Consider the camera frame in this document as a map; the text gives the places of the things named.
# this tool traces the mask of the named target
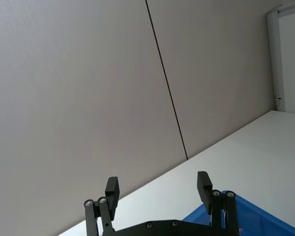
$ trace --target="white table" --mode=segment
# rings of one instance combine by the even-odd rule
[[[122,198],[114,228],[186,217],[201,204],[197,171],[295,227],[295,114],[269,112]],[[86,236],[85,221],[61,236]]]

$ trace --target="gray wall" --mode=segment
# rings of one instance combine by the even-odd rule
[[[0,236],[52,236],[185,160],[144,1],[0,0]]]
[[[266,12],[291,0],[148,0],[187,154],[274,108]]]

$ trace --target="screw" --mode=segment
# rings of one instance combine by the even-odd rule
[[[233,197],[233,196],[234,196],[234,193],[232,193],[232,192],[228,192],[228,193],[227,193],[227,196],[229,196],[229,197]]]
[[[148,222],[148,223],[147,223],[147,228],[149,229],[149,228],[152,228],[152,227],[153,227],[153,223]]]
[[[92,201],[91,201],[91,200],[87,201],[87,202],[85,203],[85,205],[87,205],[87,206],[92,205]]]
[[[178,222],[177,222],[177,221],[173,221],[172,225],[173,225],[174,227],[176,227],[176,226],[178,226]]]
[[[100,202],[100,203],[104,203],[104,202],[106,202],[106,198],[101,198],[101,199],[99,200],[99,202]]]

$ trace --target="blue container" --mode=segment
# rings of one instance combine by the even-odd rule
[[[236,207],[241,236],[295,236],[295,228],[236,195]],[[210,216],[204,205],[183,219],[209,225]]]

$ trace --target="blue plastic bin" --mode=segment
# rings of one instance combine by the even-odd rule
[[[295,236],[295,228],[236,195],[236,207],[241,236]],[[209,225],[210,216],[201,205],[183,219],[203,225]]]

